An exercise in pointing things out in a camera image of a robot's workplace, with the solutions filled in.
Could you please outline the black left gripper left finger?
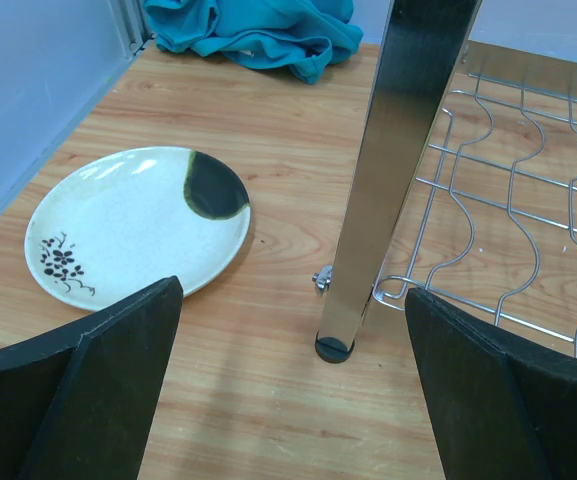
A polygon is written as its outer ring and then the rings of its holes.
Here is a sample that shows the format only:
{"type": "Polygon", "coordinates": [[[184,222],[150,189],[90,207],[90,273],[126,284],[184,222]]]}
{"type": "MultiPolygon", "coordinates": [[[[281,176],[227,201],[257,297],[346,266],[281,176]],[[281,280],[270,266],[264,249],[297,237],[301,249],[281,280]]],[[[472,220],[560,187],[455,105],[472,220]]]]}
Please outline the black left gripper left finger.
{"type": "Polygon", "coordinates": [[[135,479],[183,301],[177,277],[0,349],[0,479],[135,479]]]}

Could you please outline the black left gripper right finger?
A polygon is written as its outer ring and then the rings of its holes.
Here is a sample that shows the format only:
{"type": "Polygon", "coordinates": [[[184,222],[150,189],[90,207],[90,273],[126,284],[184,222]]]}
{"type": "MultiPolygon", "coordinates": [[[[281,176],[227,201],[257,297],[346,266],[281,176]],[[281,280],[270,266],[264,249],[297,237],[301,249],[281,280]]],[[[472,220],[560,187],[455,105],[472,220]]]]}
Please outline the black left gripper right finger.
{"type": "Polygon", "coordinates": [[[405,317],[448,479],[577,479],[577,359],[422,289],[405,317]]]}

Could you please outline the steel wire dish rack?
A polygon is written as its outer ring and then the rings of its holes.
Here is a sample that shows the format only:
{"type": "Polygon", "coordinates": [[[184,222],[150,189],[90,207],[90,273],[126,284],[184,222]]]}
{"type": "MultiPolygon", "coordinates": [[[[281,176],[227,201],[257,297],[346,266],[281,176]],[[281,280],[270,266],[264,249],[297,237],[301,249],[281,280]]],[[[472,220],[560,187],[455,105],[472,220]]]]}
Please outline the steel wire dish rack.
{"type": "Polygon", "coordinates": [[[315,349],[426,289],[577,358],[577,1],[394,1],[315,349]]]}

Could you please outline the white plate with black flowers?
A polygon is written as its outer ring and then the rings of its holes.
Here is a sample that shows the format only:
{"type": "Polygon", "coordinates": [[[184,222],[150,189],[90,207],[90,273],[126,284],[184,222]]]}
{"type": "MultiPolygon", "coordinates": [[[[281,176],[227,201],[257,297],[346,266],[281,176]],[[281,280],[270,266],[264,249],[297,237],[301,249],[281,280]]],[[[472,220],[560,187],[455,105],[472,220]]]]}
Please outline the white plate with black flowers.
{"type": "Polygon", "coordinates": [[[98,311],[166,277],[189,296],[235,259],[251,224],[248,192],[226,164],[183,147],[142,147],[60,181],[29,220],[34,280],[68,305],[98,311]]]}

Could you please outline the teal cloth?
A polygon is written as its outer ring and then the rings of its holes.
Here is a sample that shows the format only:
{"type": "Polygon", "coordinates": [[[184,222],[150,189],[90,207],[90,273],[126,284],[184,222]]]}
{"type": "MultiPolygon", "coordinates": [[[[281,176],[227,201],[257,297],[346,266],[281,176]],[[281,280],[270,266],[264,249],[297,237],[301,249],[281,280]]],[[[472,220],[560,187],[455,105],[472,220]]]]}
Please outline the teal cloth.
{"type": "Polygon", "coordinates": [[[287,68],[310,85],[356,54],[363,38],[351,1],[145,1],[143,9],[162,51],[287,68]]]}

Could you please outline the aluminium corner post left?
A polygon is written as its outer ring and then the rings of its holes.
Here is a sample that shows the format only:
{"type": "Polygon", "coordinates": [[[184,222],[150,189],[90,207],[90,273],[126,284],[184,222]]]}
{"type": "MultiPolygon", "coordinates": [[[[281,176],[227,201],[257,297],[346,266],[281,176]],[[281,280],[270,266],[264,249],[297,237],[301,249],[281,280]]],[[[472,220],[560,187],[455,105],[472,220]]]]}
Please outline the aluminium corner post left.
{"type": "Polygon", "coordinates": [[[155,35],[140,0],[109,0],[120,41],[127,58],[137,56],[155,35]]]}

